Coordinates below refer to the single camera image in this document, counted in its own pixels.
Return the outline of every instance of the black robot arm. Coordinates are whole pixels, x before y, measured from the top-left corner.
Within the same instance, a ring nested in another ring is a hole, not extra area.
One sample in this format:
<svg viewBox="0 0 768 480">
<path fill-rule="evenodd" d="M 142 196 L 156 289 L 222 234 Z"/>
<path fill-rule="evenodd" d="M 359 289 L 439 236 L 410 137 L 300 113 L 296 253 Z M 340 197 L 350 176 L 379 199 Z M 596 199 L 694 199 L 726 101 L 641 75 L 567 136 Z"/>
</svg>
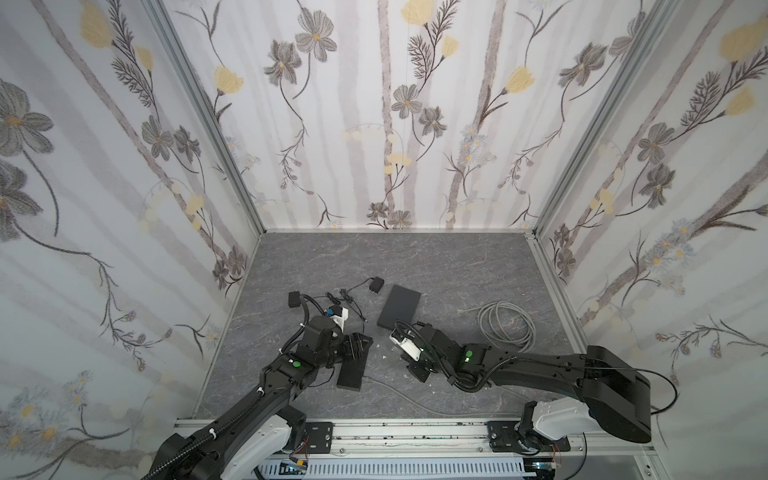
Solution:
<svg viewBox="0 0 768 480">
<path fill-rule="evenodd" d="M 342 363 L 344 370 L 364 364 L 372 340 L 360 333 L 344 335 L 339 325 L 343 324 L 342 310 L 333 306 L 328 316 L 318 315 L 305 323 L 281 354 L 261 370 L 259 385 L 221 417 L 188 438 L 178 434 L 168 438 L 144 478 L 219 479 L 235 454 L 270 417 L 280 415 L 288 420 L 296 416 L 289 404 L 315 381 L 321 368 Z M 284 351 L 290 350 L 301 334 L 296 352 Z M 292 436 L 289 443 L 294 445 L 289 446 L 297 447 L 302 439 L 303 434 Z"/>
<path fill-rule="evenodd" d="M 408 369 L 421 382 L 431 372 L 442 372 L 465 392 L 478 392 L 492 382 L 560 393 L 586 404 L 584 412 L 606 432 L 629 442 L 650 441 L 650 382 L 601 346 L 570 355 L 514 353 L 484 343 L 459 345 L 428 323 L 403 322 L 396 323 L 391 340 L 403 349 Z"/>
</svg>

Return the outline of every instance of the black box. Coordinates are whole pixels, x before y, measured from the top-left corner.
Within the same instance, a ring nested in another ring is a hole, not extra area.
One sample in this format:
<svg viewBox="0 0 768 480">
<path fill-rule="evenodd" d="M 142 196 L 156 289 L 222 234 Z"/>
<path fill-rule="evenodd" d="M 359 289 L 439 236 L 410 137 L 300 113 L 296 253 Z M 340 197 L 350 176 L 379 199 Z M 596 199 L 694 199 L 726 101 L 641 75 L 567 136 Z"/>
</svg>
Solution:
<svg viewBox="0 0 768 480">
<path fill-rule="evenodd" d="M 421 297 L 420 292 L 408 290 L 400 285 L 393 285 L 381 315 L 376 320 L 376 325 L 387 330 L 394 330 L 395 320 L 411 323 Z"/>
</svg>

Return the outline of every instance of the wall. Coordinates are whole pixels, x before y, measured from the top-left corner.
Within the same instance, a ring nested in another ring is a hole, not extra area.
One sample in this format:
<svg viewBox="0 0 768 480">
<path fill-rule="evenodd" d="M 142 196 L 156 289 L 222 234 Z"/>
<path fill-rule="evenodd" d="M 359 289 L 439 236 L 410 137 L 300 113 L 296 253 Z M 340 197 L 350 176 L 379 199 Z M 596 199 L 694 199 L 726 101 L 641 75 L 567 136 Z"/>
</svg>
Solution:
<svg viewBox="0 0 768 480">
<path fill-rule="evenodd" d="M 140 4 L 0 10 L 0 470 L 136 478 L 257 239 Z"/>
<path fill-rule="evenodd" d="M 541 238 L 590 341 L 679 385 L 653 425 L 676 480 L 768 466 L 766 14 L 683 2 Z"/>
<path fill-rule="evenodd" d="M 532 227 L 652 2 L 165 5 L 266 225 L 382 230 Z"/>
</svg>

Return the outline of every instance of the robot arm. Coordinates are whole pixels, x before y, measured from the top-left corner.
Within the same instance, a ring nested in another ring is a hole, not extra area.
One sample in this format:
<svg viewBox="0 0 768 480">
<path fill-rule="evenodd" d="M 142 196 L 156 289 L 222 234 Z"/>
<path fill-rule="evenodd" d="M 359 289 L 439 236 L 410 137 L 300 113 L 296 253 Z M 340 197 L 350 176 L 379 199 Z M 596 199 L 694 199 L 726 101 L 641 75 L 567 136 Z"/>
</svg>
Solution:
<svg viewBox="0 0 768 480">
<path fill-rule="evenodd" d="M 515 432 L 505 432 L 513 452 L 538 451 L 565 435 L 597 429 L 629 442 L 650 441 L 650 383 L 603 347 L 558 356 L 511 353 L 484 343 L 461 346 L 428 323 L 404 322 L 396 323 L 390 339 L 421 382 L 431 372 L 442 372 L 465 392 L 492 382 L 566 396 L 526 404 Z"/>
<path fill-rule="evenodd" d="M 242 478 L 275 451 L 298 447 L 305 418 L 289 404 L 315 381 L 321 368 L 342 363 L 342 372 L 360 371 L 359 364 L 366 362 L 372 339 L 360 333 L 344 335 L 346 317 L 346 309 L 332 306 L 327 316 L 303 324 L 261 370 L 257 387 L 188 438 L 173 434 L 163 442 L 144 479 Z M 296 352 L 288 351 L 301 333 Z"/>
</svg>

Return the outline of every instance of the gray marble floor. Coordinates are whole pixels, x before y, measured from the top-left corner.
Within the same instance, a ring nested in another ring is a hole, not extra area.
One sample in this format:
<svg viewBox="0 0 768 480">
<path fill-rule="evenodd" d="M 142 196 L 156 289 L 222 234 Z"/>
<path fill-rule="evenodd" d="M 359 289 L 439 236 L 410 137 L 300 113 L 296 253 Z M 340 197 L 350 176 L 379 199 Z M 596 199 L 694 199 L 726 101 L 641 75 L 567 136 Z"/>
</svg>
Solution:
<svg viewBox="0 0 768 480">
<path fill-rule="evenodd" d="M 524 307 L 536 323 L 538 341 L 533 352 L 573 351 L 525 237 L 519 233 L 268 233 L 255 261 L 198 418 L 220 415 L 252 389 L 259 371 L 299 327 L 302 310 L 288 308 L 289 291 L 312 296 L 338 293 L 339 288 L 350 288 L 369 276 L 380 276 L 386 283 L 379 294 L 364 286 L 352 292 L 369 320 L 366 334 L 374 339 L 366 375 L 433 410 L 467 415 L 520 413 L 526 399 L 554 395 L 522 387 L 507 387 L 513 392 L 490 388 L 468 394 L 450 386 L 442 375 L 432 374 L 427 383 L 413 379 L 389 341 L 389 332 L 376 326 L 393 284 L 422 292 L 415 320 L 431 323 L 459 343 L 484 340 L 475 314 L 457 313 L 457 309 L 509 300 Z M 361 328 L 362 321 L 354 313 L 348 322 Z M 316 383 L 330 373 L 322 371 Z M 361 392 L 350 392 L 337 389 L 334 379 L 303 392 L 294 406 L 310 418 L 436 416 L 367 380 Z"/>
</svg>

